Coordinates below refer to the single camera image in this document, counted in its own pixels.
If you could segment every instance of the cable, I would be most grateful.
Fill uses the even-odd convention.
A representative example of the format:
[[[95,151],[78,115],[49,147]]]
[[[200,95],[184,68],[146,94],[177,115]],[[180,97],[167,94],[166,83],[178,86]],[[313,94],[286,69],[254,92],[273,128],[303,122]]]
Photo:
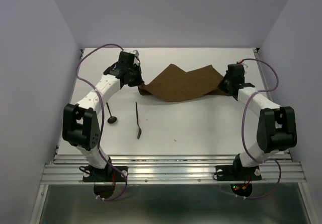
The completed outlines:
[[[245,187],[245,184],[246,184],[246,182],[248,181],[248,183],[247,183],[247,185],[246,185],[246,187],[250,184],[250,182],[251,182],[251,176],[250,175],[248,175],[247,176],[247,179],[245,179],[245,181],[244,181],[244,183],[241,185],[242,187]]]
[[[79,68],[81,66],[81,63],[87,58],[89,57],[91,54],[93,54],[94,52],[98,51],[99,49],[101,48],[104,48],[104,47],[107,47],[107,46],[116,46],[118,48],[120,48],[122,51],[124,50],[120,45],[118,44],[104,44],[100,47],[97,47],[96,49],[94,49],[93,51],[91,51],[90,53],[88,53],[87,55],[85,55],[79,62],[78,66],[77,66],[77,71],[76,71],[76,78],[79,79],[80,81],[82,82],[85,82],[86,84],[88,84],[91,88],[93,88],[93,90],[96,92],[97,96],[99,97],[99,102],[100,102],[100,105],[101,105],[101,109],[102,109],[102,124],[101,124],[101,137],[99,139],[99,142],[97,144],[97,148],[99,150],[99,154],[100,156],[102,157],[102,159],[104,159],[104,161],[106,162],[106,164],[108,164],[114,171],[118,172],[124,179],[125,179],[125,187],[124,189],[121,191],[121,193],[111,199],[104,199],[104,198],[101,198],[100,196],[97,196],[96,195],[96,198],[97,199],[100,199],[100,200],[103,200],[103,201],[110,201],[110,200],[115,200],[117,198],[119,198],[126,190],[127,188],[127,177],[117,168],[115,168],[103,155],[102,151],[101,151],[101,138],[102,138],[102,135],[103,135],[103,128],[104,128],[104,122],[105,122],[105,112],[104,112],[104,102],[103,102],[103,99],[102,99],[102,96],[101,96],[101,93],[99,91],[96,90],[96,87],[90,83],[89,81],[87,81],[86,79],[84,78],[81,78],[78,73],[79,73]]]
[[[221,192],[224,192],[224,193],[226,193],[226,194],[229,194],[229,195],[233,195],[233,196],[235,196],[235,197],[240,197],[240,198],[243,198],[243,199],[250,199],[250,200],[256,200],[256,199],[260,199],[260,198],[263,198],[263,197],[265,197],[265,196],[268,196],[269,194],[271,194],[271,193],[273,193],[275,190],[276,190],[276,188],[278,187],[278,185],[279,185],[279,183],[280,183],[280,181],[281,181],[281,178],[282,178],[282,169],[281,169],[281,165],[279,164],[279,162],[276,160],[276,159],[274,159],[274,158],[267,158],[267,159],[265,159],[263,162],[261,162],[261,161],[258,161],[257,159],[255,159],[252,155],[251,155],[251,153],[248,151],[248,149],[247,149],[247,147],[246,147],[246,142],[245,142],[245,119],[246,119],[246,112],[247,112],[247,109],[248,109],[248,106],[249,106],[249,104],[250,104],[250,102],[252,101],[252,99],[253,99],[253,97],[255,96],[255,95],[257,95],[258,93],[260,93],[260,92],[272,92],[272,91],[274,91],[274,90],[276,90],[277,89],[277,87],[278,87],[278,85],[279,85],[279,79],[278,79],[278,76],[277,76],[277,73],[276,73],[276,71],[268,64],[268,63],[266,63],[266,62],[264,62],[264,61],[262,61],[262,60],[259,60],[259,59],[253,59],[253,58],[246,58],[246,59],[242,59],[241,61],[239,61],[238,63],[239,64],[242,64],[244,61],[246,61],[246,60],[252,60],[252,61],[257,61],[257,62],[259,62],[259,63],[262,63],[262,64],[264,64],[264,65],[266,65],[266,66],[268,66],[268,68],[270,68],[271,70],[272,70],[272,72],[274,73],[274,75],[275,75],[275,78],[276,78],[276,85],[275,85],[275,87],[273,87],[272,89],[268,89],[268,90],[258,90],[257,92],[254,92],[250,97],[249,97],[249,99],[248,99],[248,101],[246,102],[246,104],[245,104],[245,108],[244,108],[244,112],[243,112],[243,119],[242,119],[242,123],[241,123],[241,134],[242,134],[242,136],[241,136],[241,139],[242,139],[242,142],[243,142],[243,147],[244,147],[244,150],[245,150],[245,152],[246,152],[246,154],[253,160],[253,161],[255,161],[256,163],[258,163],[258,164],[262,164],[262,163],[265,163],[265,162],[267,162],[267,161],[269,161],[269,160],[272,160],[272,161],[274,161],[276,164],[277,164],[277,166],[278,166],[278,169],[279,169],[279,176],[278,176],[278,179],[277,179],[277,182],[276,182],[276,185],[274,186],[274,188],[273,189],[271,189],[269,192],[267,192],[267,193],[265,193],[265,194],[263,194],[263,195],[260,195],[260,196],[254,196],[254,197],[243,197],[243,196],[239,196],[239,195],[235,195],[235,194],[232,194],[232,193],[229,193],[229,192],[226,192],[226,191],[223,191],[223,190],[221,190],[221,189],[219,189]]]

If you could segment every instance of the white wall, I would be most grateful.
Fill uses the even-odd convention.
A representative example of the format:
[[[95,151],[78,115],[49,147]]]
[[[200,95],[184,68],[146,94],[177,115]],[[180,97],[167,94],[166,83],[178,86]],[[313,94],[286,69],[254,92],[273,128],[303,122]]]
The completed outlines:
[[[302,162],[322,222],[322,0],[289,0],[266,38],[260,57],[280,77],[273,99],[296,112],[298,144],[292,156]],[[275,79],[265,72],[270,86]]]
[[[28,223],[79,49],[54,0],[0,0],[0,223]]]
[[[55,0],[81,46],[259,47],[287,0]]]

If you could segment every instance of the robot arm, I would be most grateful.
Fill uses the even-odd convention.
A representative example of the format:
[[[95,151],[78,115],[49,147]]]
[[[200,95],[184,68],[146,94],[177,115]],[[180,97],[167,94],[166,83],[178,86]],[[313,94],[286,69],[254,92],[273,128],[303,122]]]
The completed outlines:
[[[230,64],[218,87],[237,101],[246,104],[257,90],[254,85],[245,83],[244,75],[245,70],[242,64]],[[258,162],[263,162],[278,151],[296,146],[295,113],[291,107],[281,107],[265,96],[256,94],[251,99],[248,108],[259,118],[257,141],[248,148],[248,152]],[[261,176],[258,175],[260,172],[256,171],[258,162],[246,152],[238,154],[232,166],[216,167],[217,170],[222,170],[217,180],[244,180],[247,176],[251,176],[252,180],[261,180]]]
[[[118,61],[104,71],[96,89],[76,104],[67,104],[64,108],[62,137],[86,157],[89,166],[85,171],[98,177],[95,181],[106,180],[112,171],[105,161],[111,159],[99,149],[101,133],[97,115],[101,104],[97,92],[105,105],[124,85],[135,87],[143,83],[138,51],[121,51]]]

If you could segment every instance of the white tabletop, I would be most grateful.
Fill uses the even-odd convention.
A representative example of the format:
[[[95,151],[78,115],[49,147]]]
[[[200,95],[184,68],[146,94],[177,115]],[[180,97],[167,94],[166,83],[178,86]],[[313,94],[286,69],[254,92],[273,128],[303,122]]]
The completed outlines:
[[[254,58],[250,48],[139,48],[138,51],[146,84],[171,63],[185,71],[211,64],[224,75],[228,64]],[[95,52],[83,62],[79,75],[96,85],[103,71],[117,61],[119,52],[117,48]],[[256,62],[246,64],[249,66],[246,82],[263,89]],[[88,85],[77,81],[71,103],[82,99],[90,90]],[[136,139],[135,102],[142,128],[140,140]],[[110,99],[109,105],[118,121],[113,125],[105,124],[101,146],[108,155],[234,155],[243,151],[241,117],[244,105],[233,97],[205,96],[182,103],[167,103],[154,96],[141,96],[137,88],[125,86]],[[245,134],[248,146],[256,141],[257,125],[258,118],[249,111]],[[60,138],[58,154],[79,155],[80,152]]]

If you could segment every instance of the brown paper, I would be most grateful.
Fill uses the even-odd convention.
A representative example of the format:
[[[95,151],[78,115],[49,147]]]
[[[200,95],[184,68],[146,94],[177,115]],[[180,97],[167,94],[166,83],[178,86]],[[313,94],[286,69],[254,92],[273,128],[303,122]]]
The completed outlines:
[[[170,64],[150,84],[139,87],[139,92],[166,102],[182,102],[204,95],[225,95],[217,87],[222,79],[212,65],[185,72]]]

